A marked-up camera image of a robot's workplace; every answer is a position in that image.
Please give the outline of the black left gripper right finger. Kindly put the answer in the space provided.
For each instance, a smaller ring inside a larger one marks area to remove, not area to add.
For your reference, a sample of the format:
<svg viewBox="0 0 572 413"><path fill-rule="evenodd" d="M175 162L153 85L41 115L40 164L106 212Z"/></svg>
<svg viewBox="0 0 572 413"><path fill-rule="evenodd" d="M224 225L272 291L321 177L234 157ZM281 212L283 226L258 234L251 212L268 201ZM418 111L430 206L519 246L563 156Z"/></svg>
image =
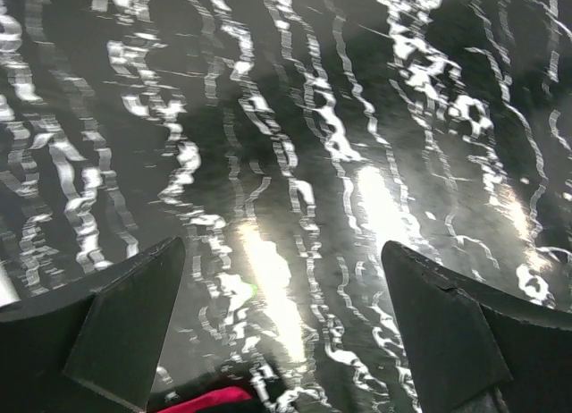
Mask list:
<svg viewBox="0 0 572 413"><path fill-rule="evenodd" d="M396 241L381 259L424 412L569 412L571 315Z"/></svg>

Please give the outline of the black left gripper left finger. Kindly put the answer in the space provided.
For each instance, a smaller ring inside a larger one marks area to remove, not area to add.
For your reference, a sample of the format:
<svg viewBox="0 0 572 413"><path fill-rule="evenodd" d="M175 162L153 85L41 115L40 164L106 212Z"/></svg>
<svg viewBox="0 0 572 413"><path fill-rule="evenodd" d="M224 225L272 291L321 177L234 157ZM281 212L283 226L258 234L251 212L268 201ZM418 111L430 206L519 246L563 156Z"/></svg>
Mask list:
<svg viewBox="0 0 572 413"><path fill-rule="evenodd" d="M143 412L181 284L175 237L1 308L3 412Z"/></svg>

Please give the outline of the red t shirt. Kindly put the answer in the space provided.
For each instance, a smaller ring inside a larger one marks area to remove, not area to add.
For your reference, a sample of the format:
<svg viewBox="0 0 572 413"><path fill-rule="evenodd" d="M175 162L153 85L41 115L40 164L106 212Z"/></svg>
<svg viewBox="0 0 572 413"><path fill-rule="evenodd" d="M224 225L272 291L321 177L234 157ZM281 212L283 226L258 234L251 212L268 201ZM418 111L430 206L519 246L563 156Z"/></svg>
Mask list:
<svg viewBox="0 0 572 413"><path fill-rule="evenodd" d="M223 404L252 399L253 397L247 391L236 386L227 386L202 394L195 399L179 402L171 407L160 409L158 413L195 413Z"/></svg>

